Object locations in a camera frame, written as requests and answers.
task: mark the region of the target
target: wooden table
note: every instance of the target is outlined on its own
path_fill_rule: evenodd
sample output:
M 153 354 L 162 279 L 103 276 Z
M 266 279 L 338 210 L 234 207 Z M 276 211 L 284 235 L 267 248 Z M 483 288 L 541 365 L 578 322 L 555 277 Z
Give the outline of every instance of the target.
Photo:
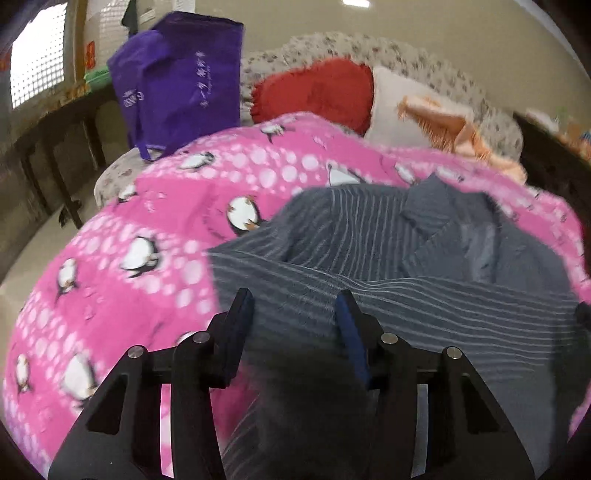
M 43 208 L 46 214 L 50 215 L 51 209 L 31 166 L 31 155 L 35 151 L 37 142 L 41 142 L 41 148 L 47 159 L 51 176 L 56 182 L 64 205 L 70 213 L 76 228 L 82 227 L 82 221 L 68 192 L 64 178 L 61 175 L 54 149 L 64 140 L 64 136 L 71 125 L 82 123 L 95 169 L 104 170 L 106 168 L 105 155 L 98 130 L 96 129 L 95 118 L 99 108 L 113 100 L 116 101 L 117 97 L 111 85 L 96 92 L 88 93 L 84 97 L 78 98 L 42 117 L 14 145 L 16 153 L 20 156 L 22 169 L 27 177 L 27 181 L 31 185 L 41 208 Z

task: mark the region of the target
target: ceiling light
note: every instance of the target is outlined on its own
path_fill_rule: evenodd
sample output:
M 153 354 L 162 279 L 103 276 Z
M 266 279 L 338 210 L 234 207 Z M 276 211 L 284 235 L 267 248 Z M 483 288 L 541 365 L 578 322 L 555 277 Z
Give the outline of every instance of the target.
M 361 7 L 361 8 L 369 8 L 371 3 L 369 0 L 343 0 L 345 5 L 350 5 L 352 7 Z

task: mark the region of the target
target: orange towel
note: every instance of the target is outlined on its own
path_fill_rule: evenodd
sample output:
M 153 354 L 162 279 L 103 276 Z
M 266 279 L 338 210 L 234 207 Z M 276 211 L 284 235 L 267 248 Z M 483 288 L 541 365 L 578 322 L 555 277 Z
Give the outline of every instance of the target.
M 476 125 L 436 100 L 428 96 L 406 96 L 398 104 L 398 116 L 416 121 L 433 148 L 486 163 L 515 182 L 525 184 L 527 172 L 519 162 L 495 154 Z

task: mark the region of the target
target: white pillow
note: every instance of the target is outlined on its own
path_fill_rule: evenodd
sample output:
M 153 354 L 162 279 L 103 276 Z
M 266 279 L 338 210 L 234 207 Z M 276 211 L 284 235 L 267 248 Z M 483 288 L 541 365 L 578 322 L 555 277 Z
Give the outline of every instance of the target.
M 431 142 L 414 120 L 398 118 L 398 104 L 405 96 L 412 95 L 427 95 L 468 121 L 474 121 L 474 111 L 469 106 L 453 102 L 432 88 L 379 65 L 374 67 L 374 106 L 365 139 L 388 147 L 431 147 Z

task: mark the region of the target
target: window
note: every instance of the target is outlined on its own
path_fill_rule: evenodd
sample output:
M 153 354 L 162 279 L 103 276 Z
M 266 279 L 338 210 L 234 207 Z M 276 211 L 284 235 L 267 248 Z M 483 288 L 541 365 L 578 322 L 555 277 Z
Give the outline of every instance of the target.
M 129 0 L 111 0 L 100 11 L 99 48 L 97 65 L 107 65 L 107 60 L 127 40 L 127 28 L 121 25 Z
M 55 5 L 39 12 L 12 45 L 13 108 L 64 81 L 66 5 Z

